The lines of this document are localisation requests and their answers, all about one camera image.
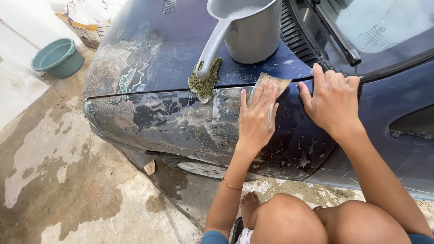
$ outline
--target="wiper blade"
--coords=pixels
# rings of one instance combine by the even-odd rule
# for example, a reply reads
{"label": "wiper blade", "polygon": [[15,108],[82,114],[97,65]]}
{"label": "wiper blade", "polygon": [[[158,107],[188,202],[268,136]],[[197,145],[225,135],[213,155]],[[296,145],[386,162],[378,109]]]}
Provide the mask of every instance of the wiper blade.
{"label": "wiper blade", "polygon": [[322,21],[327,26],[327,29],[332,34],[333,38],[338,43],[339,47],[342,49],[348,63],[351,66],[355,66],[355,65],[359,64],[362,60],[361,60],[359,54],[357,53],[357,50],[355,48],[353,48],[353,46],[347,40],[345,35],[342,33],[342,31],[339,29],[339,27],[333,21],[332,17],[327,12],[324,5],[321,3],[321,0],[312,0],[312,5],[313,5],[313,8],[315,9],[315,11],[318,13],[319,17],[322,19]]}

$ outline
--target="car hood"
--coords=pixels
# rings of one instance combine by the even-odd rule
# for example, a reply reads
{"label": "car hood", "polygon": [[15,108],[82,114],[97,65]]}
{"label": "car hood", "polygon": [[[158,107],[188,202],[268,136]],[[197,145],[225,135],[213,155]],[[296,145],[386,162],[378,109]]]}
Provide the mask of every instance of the car hood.
{"label": "car hood", "polygon": [[[83,98],[188,89],[187,79],[215,26],[206,1],[127,1],[90,64]],[[261,72],[283,79],[311,76],[311,68],[282,41],[256,64],[235,62],[226,45],[217,57],[223,62],[215,87],[254,84]]]}

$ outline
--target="car tire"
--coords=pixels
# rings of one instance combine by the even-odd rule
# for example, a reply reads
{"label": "car tire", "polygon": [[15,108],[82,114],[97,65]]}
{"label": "car tire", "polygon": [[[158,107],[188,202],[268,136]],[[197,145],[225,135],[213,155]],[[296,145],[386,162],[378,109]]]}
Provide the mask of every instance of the car tire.
{"label": "car tire", "polygon": [[[160,157],[167,166],[178,171],[217,181],[221,181],[227,170],[227,167],[223,165],[216,165],[166,152],[160,153]],[[255,181],[259,178],[258,175],[247,173],[244,182]]]}

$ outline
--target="windshield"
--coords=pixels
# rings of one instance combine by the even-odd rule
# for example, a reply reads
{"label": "windshield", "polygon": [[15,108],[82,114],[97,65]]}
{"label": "windshield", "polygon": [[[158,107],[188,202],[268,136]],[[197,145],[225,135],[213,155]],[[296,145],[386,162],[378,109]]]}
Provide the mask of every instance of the windshield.
{"label": "windshield", "polygon": [[434,0],[322,0],[362,62],[348,64],[309,0],[290,0],[306,35],[346,75],[364,76],[434,48]]}
{"label": "windshield", "polygon": [[434,27],[434,1],[327,0],[328,13],[355,48],[377,53]]}

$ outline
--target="bracelet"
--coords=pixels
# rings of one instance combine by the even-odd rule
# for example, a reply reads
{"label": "bracelet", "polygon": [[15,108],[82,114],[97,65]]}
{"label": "bracelet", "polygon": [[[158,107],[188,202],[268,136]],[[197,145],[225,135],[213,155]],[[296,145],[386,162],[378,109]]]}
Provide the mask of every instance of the bracelet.
{"label": "bracelet", "polygon": [[227,184],[227,186],[229,186],[230,188],[233,188],[233,189],[235,189],[235,190],[242,190],[242,189],[243,189],[242,187],[241,187],[241,188],[235,188],[235,187],[231,186],[230,184],[228,184],[228,183],[224,180],[224,177],[223,177],[223,182],[224,182],[225,184]]}

